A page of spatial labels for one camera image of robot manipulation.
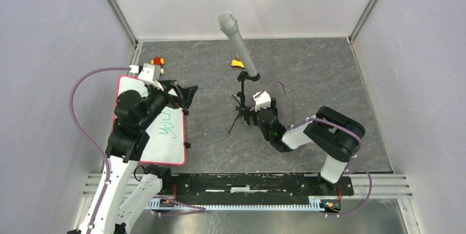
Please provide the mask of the yellow eraser block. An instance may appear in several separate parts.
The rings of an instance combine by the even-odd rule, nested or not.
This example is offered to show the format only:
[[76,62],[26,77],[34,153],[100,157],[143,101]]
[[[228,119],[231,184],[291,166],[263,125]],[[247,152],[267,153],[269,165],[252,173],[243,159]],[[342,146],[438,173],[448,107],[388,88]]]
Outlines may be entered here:
[[236,60],[236,59],[231,61],[231,66],[234,68],[241,68],[241,69],[245,68],[243,62],[240,60]]

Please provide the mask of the grey microphone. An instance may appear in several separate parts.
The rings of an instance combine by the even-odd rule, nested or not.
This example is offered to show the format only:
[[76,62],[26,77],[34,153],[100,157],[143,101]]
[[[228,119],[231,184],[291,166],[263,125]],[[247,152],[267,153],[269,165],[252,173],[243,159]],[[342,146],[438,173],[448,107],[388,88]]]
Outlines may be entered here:
[[250,107],[246,106],[245,81],[258,81],[260,79],[260,73],[258,72],[255,63],[252,60],[249,49],[247,48],[246,43],[239,31],[237,19],[234,17],[233,13],[224,12],[220,14],[218,16],[218,23],[220,30],[232,43],[238,59],[242,62],[245,68],[244,71],[241,71],[237,77],[238,82],[241,84],[241,90],[237,93],[236,96],[233,95],[233,97],[238,103],[236,108],[238,115],[235,117],[234,122],[228,131],[228,133],[230,133],[236,124],[236,121],[240,117],[243,117],[248,125],[250,124],[249,119],[251,118],[251,110]]

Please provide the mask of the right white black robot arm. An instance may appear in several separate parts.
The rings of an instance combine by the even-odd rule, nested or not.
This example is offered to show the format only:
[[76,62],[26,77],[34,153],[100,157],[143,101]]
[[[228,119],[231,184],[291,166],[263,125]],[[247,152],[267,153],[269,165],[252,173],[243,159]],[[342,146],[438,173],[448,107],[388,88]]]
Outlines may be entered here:
[[326,154],[324,165],[319,173],[317,186],[321,193],[332,194],[340,186],[339,179],[346,166],[362,144],[366,130],[357,121],[322,106],[311,118],[288,128],[278,118],[276,100],[272,99],[265,107],[244,108],[246,123],[249,119],[258,126],[265,141],[281,153],[291,152],[315,143]]

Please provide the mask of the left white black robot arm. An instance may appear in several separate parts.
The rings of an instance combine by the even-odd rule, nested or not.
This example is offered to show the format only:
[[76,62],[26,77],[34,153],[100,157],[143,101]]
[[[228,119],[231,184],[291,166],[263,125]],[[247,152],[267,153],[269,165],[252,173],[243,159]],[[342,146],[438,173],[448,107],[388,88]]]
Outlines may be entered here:
[[160,87],[144,85],[146,95],[126,90],[116,98],[113,130],[104,152],[105,170],[84,221],[71,233],[130,233],[149,201],[173,186],[170,168],[149,165],[138,186],[123,200],[150,136],[146,131],[164,108],[188,110],[198,86],[182,87],[165,80]]

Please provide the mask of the pink framed whiteboard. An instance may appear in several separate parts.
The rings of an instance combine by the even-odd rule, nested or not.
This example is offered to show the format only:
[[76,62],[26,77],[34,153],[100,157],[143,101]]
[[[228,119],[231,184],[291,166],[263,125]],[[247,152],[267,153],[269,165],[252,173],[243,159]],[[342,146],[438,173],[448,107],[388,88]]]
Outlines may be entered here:
[[[121,75],[116,98],[125,91],[137,91],[141,98],[149,95],[145,83],[136,77]],[[168,105],[146,129],[149,140],[142,152],[140,163],[182,166],[186,162],[185,113],[181,108]]]

